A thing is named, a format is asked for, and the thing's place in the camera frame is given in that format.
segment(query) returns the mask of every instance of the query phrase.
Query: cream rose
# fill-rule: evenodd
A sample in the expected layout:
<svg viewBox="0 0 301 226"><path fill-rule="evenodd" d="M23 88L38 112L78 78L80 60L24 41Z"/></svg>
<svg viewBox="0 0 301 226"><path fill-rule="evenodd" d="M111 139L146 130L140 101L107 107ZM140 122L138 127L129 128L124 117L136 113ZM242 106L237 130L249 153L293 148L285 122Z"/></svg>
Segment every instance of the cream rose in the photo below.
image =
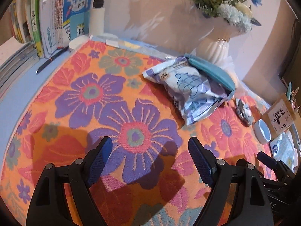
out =
<svg viewBox="0 0 301 226"><path fill-rule="evenodd" d="M245 15L247 15L250 19L253 18L253 13L252 11L248 8L248 6L246 6L245 4L243 3L237 3L236 5L236 8L238 11L241 11L242 13L244 13Z"/></svg>

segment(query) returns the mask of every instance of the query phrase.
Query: blue table surface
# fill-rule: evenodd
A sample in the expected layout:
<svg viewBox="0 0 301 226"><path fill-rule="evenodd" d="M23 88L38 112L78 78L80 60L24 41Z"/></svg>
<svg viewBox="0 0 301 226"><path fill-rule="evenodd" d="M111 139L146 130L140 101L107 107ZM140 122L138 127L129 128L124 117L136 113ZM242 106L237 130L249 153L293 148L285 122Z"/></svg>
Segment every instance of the blue table surface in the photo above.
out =
<svg viewBox="0 0 301 226"><path fill-rule="evenodd" d="M20 116L52 72L69 55L69 51L63 53L37 75L36 70L46 61L41 59L16 80L4 96L0 103L0 164L3 162L6 146Z"/></svg>

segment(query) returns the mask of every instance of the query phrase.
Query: black pen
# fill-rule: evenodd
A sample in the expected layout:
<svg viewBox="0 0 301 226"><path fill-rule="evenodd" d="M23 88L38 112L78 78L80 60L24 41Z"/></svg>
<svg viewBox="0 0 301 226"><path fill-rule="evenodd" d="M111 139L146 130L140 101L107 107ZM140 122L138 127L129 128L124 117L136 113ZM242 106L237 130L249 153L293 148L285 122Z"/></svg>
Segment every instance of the black pen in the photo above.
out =
<svg viewBox="0 0 301 226"><path fill-rule="evenodd" d="M45 69L53 60L55 60L58 56L60 56L62 53L66 52L69 47L63 48L61 51L59 51L57 54L53 55L50 59L48 59L44 64L42 64L36 71L36 74L40 73L43 69Z"/></svg>

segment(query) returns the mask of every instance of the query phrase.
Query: floral tablecloth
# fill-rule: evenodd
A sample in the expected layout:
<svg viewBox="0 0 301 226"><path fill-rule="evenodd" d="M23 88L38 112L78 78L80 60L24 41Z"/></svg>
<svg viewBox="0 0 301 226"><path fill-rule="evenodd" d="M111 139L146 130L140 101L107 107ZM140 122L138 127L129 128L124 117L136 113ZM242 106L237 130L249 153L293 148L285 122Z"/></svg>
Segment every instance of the floral tablecloth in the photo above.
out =
<svg viewBox="0 0 301 226"><path fill-rule="evenodd" d="M109 226L193 225L210 193L188 152L193 136L217 158L230 164L246 158L275 179L256 159L259 151L270 155L268 145L243 126L233 101L184 125L164 88L141 75L160 62L88 41L50 77L18 122L2 167L0 195L22 225L44 166L83 158L103 136L112 138L113 151L91 194ZM243 100L257 120L264 107L249 96ZM70 187L65 190L72 218L81 225Z"/></svg>

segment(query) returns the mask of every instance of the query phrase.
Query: metal screw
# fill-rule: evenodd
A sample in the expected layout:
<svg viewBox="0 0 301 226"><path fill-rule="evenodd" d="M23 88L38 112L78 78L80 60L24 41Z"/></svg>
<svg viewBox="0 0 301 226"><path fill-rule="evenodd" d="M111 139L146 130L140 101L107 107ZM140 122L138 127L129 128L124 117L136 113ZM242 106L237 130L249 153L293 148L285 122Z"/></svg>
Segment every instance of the metal screw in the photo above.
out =
<svg viewBox="0 0 301 226"><path fill-rule="evenodd" d="M84 160L81 159L81 158L76 159L76 160L75 160L75 164L76 164L76 165L80 165L80 164L82 164L83 161L84 161Z"/></svg>
<svg viewBox="0 0 301 226"><path fill-rule="evenodd" d="M219 165L225 165L225 161L223 160L223 159L218 159L217 160L217 164L219 164Z"/></svg>
<svg viewBox="0 0 301 226"><path fill-rule="evenodd" d="M48 163L48 164L45 166L45 168L49 170L50 168L52 168L52 166L53 166L53 165L52 165L51 163Z"/></svg>
<svg viewBox="0 0 301 226"><path fill-rule="evenodd" d="M248 168L251 169L251 170L254 170L255 166L253 164L249 163Z"/></svg>

